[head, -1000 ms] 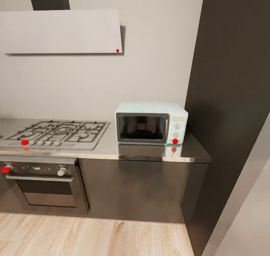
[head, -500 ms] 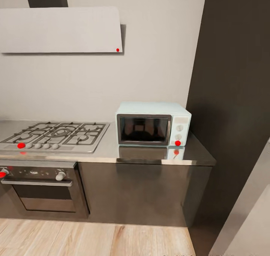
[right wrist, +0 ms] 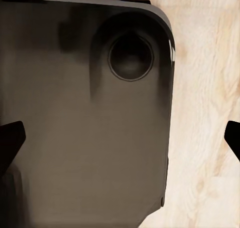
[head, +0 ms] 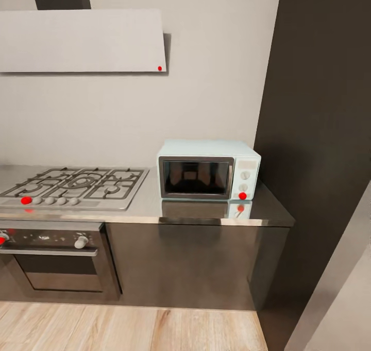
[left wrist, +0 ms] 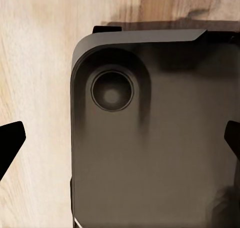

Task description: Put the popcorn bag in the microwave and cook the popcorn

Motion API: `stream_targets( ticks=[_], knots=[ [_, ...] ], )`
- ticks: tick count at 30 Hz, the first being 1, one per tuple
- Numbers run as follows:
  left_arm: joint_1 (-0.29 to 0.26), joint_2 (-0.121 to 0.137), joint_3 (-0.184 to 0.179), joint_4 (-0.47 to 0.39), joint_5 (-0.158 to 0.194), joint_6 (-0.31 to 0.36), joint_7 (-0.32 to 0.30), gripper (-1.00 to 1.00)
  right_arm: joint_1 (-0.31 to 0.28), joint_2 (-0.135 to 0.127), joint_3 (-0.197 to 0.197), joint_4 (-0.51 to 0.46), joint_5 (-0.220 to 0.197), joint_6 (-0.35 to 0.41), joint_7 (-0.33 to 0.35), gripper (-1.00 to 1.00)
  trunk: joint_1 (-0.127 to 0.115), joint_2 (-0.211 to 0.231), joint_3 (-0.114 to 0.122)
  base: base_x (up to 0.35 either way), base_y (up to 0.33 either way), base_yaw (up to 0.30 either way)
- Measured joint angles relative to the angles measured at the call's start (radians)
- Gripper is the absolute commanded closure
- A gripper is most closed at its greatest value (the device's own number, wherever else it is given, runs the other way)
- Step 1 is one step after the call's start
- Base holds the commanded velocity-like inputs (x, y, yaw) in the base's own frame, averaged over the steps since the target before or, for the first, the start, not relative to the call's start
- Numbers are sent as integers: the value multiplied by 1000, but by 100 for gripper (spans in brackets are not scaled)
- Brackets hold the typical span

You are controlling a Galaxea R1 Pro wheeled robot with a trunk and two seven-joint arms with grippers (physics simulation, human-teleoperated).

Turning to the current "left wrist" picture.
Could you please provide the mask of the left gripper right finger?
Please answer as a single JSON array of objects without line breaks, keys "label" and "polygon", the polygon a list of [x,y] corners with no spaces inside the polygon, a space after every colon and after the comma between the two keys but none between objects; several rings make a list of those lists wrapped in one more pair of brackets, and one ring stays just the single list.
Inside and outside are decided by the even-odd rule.
[{"label": "left gripper right finger", "polygon": [[224,139],[240,161],[240,123],[228,121]]}]

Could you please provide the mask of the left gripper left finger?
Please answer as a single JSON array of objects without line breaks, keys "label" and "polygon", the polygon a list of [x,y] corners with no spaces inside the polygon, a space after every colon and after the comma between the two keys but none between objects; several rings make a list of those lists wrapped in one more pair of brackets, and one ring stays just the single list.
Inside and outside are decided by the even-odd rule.
[{"label": "left gripper left finger", "polygon": [[0,126],[0,181],[25,140],[26,133],[21,121]]}]

